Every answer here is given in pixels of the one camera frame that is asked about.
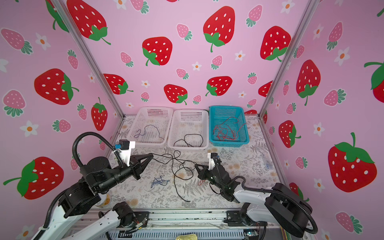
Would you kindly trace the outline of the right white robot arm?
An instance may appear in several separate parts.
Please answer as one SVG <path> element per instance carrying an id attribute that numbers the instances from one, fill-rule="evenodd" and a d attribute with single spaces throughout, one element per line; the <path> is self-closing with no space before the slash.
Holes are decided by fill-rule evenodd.
<path id="1" fill-rule="evenodd" d="M 253 222 L 278 223 L 298 238 L 305 232 L 313 235 L 318 232 L 312 207 L 285 185 L 277 183 L 270 189 L 251 188 L 245 185 L 245 177 L 230 178 L 222 165 L 209 168 L 196 164 L 195 168 L 198 178 L 219 188 L 224 199 L 248 205 L 245 215 Z"/>

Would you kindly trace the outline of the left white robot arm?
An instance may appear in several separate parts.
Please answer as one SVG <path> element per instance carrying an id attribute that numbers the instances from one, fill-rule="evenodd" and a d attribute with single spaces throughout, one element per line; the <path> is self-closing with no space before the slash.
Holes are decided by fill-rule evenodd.
<path id="1" fill-rule="evenodd" d="M 115 154 L 118 166 L 112 168 L 106 157 L 97 157 L 83 164 L 78 156 L 78 144 L 86 136 L 94 136 L 104 142 Z M 135 142 L 120 140 L 111 145 L 95 132 L 80 134 L 74 141 L 72 153 L 80 168 L 82 178 L 71 187 L 59 193 L 49 206 L 44 224 L 34 235 L 35 240 L 60 240 L 67 231 L 88 211 L 102 200 L 110 189 L 130 177 L 139 180 L 140 175 L 153 159 L 153 154 L 131 155 Z M 116 204 L 96 222 L 79 232 L 68 236 L 69 240 L 93 240 L 115 228 L 129 228 L 135 233 L 148 223 L 148 213 L 136 215 L 126 202 Z"/>

